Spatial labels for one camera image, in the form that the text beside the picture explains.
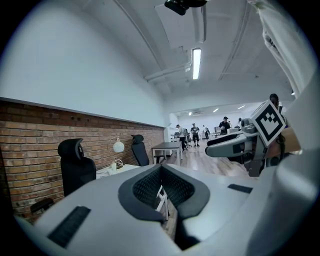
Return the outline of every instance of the brick wall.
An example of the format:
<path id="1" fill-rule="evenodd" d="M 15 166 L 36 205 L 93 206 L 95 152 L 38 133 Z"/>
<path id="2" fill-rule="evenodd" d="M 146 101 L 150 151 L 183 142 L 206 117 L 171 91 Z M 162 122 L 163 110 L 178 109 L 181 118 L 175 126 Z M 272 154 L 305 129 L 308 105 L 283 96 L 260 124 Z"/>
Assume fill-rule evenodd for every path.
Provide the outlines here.
<path id="1" fill-rule="evenodd" d="M 131 150 L 133 134 L 144 136 L 153 163 L 151 147 L 164 141 L 162 127 L 0 101 L 0 149 L 14 213 L 33 222 L 41 212 L 32 214 L 30 205 L 46 197 L 55 202 L 63 198 L 57 151 L 60 142 L 83 138 L 84 155 L 94 160 L 99 170 L 113 159 L 107 142 L 114 136 L 124 143 L 124 151 L 114 153 L 112 140 L 112 154 L 126 164 L 137 165 Z"/>

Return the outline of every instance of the office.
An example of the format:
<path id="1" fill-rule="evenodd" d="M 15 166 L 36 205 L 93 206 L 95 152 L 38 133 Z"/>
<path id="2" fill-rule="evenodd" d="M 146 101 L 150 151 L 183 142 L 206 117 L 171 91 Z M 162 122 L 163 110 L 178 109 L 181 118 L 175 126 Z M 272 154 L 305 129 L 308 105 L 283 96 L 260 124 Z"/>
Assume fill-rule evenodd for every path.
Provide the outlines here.
<path id="1" fill-rule="evenodd" d="M 291 106 L 292 85 L 266 48 L 259 15 L 246 1 L 234 1 L 233 8 L 209 2 L 206 30 L 198 34 L 167 24 L 166 11 L 170 19 L 180 16 L 160 4 L 45 2 L 19 27 L 3 56 L 0 87 L 0 147 L 16 214 L 34 222 L 42 212 L 31 212 L 31 205 L 64 198 L 58 154 L 64 140 L 82 138 L 84 156 L 99 171 L 114 157 L 138 165 L 131 135 L 143 135 L 152 163 L 152 149 L 170 142 L 177 124 L 212 130 L 227 116 L 236 126 L 272 93 L 284 108 Z M 184 24 L 204 28 L 197 15 L 189 11 Z M 191 57 L 198 48 L 195 78 Z M 113 137 L 123 143 L 122 151 L 112 149 Z M 199 143 L 198 151 L 192 147 L 176 156 L 168 149 L 167 159 L 159 160 L 180 160 L 197 171 L 204 163 L 224 163 L 230 171 L 211 168 L 212 173 L 247 175 L 241 164 L 207 156 L 206 142 Z M 190 163 L 191 153 L 199 158 Z"/>

